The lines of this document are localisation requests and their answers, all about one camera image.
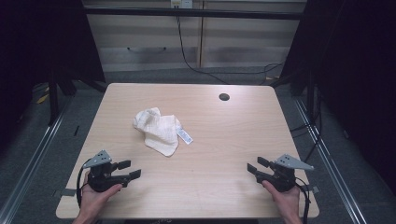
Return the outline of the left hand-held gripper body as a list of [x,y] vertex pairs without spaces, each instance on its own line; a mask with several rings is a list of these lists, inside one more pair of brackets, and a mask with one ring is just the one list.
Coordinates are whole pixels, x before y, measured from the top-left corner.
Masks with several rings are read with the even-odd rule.
[[130,181],[126,181],[126,175],[115,175],[112,173],[117,169],[118,162],[112,163],[109,154],[104,150],[100,150],[92,158],[88,159],[83,165],[83,169],[90,169],[88,184],[96,192],[104,192],[112,186],[122,184],[124,188],[127,187]]

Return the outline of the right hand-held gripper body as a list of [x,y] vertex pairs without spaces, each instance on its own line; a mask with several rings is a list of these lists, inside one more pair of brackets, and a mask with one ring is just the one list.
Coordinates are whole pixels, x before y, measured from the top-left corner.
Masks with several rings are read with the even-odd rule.
[[269,175],[267,173],[258,171],[255,174],[256,181],[261,184],[266,180],[270,182],[279,192],[289,191],[296,185],[295,170],[313,171],[314,167],[303,161],[300,161],[289,154],[284,154],[274,161],[270,161],[269,167],[274,173]]

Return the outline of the white towel with label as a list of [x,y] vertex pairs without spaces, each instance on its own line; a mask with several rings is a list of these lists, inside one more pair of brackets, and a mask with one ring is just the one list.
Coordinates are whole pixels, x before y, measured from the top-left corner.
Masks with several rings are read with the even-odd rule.
[[181,138],[187,145],[193,142],[175,115],[163,116],[158,107],[138,112],[133,121],[134,127],[145,135],[145,145],[165,157],[171,157]]

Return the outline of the person's left hand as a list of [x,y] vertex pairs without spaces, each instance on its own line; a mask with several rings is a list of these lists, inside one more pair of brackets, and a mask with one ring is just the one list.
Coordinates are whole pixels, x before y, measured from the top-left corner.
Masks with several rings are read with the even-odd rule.
[[85,174],[81,190],[81,205],[78,217],[98,217],[107,201],[122,189],[122,184],[112,186],[104,192],[96,192],[88,184],[88,173]]

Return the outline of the person's right hand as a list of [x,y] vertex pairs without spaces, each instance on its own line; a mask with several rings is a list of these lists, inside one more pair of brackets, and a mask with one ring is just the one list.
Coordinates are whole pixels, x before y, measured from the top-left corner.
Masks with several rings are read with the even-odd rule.
[[282,217],[299,217],[300,190],[293,187],[289,191],[279,192],[268,181],[262,181],[263,187],[272,195],[278,213]]

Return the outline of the black metal stand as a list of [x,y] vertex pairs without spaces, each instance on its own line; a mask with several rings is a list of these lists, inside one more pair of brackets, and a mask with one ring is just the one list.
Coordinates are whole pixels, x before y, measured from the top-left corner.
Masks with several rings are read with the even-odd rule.
[[53,72],[49,74],[49,107],[49,126],[51,126],[59,116],[58,89],[56,78]]

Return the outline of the light wooden cabinet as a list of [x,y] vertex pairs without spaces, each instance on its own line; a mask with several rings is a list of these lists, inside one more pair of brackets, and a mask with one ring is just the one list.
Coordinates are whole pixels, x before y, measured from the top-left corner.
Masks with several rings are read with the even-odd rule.
[[[306,0],[192,0],[193,9],[304,11]],[[85,7],[171,8],[170,0],[82,0]],[[90,15],[92,35],[106,72],[265,66],[289,53],[297,21]],[[160,48],[134,53],[127,47]]]

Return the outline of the dark curtain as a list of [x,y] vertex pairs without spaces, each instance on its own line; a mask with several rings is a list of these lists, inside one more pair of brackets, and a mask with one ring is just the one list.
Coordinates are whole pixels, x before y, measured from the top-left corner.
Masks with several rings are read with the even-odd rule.
[[318,85],[396,196],[396,0],[306,0],[280,79]]
[[0,0],[0,152],[33,97],[34,85],[105,75],[82,0]]

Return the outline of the black horizontal bar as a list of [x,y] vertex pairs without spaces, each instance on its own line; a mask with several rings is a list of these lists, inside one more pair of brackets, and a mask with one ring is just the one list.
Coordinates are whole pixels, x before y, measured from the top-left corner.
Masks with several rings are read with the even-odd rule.
[[304,18],[303,13],[215,10],[215,9],[84,7],[83,10],[86,14],[95,14],[95,15],[174,16],[174,17],[199,17],[199,18],[287,20],[287,21],[299,21]]

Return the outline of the white power outlet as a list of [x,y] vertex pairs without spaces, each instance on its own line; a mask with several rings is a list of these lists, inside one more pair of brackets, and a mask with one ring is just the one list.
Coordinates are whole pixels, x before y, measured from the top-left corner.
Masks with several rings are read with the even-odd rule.
[[171,8],[193,9],[192,0],[170,0]]

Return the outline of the metal floor rail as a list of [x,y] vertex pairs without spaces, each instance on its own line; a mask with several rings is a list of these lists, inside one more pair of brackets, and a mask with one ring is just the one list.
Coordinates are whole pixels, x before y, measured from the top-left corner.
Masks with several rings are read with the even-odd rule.
[[38,170],[39,165],[44,160],[50,145],[58,132],[63,119],[64,114],[68,110],[71,104],[71,100],[68,100],[64,103],[61,108],[59,115],[55,118],[52,124],[47,128],[45,134],[39,142],[39,145],[35,149],[35,153],[33,154],[32,159],[27,163],[26,168],[24,169],[21,178],[19,179],[16,187],[11,192],[9,197],[7,198],[5,205],[0,210],[0,224],[11,224],[13,218],[15,217],[21,202],[31,185],[32,180],[35,177],[35,174]]
[[297,99],[295,100],[295,104],[352,222],[354,224],[368,224],[354,195],[347,186],[345,179],[334,162],[327,145],[319,135],[317,126],[308,117],[307,108],[304,105],[304,102]]

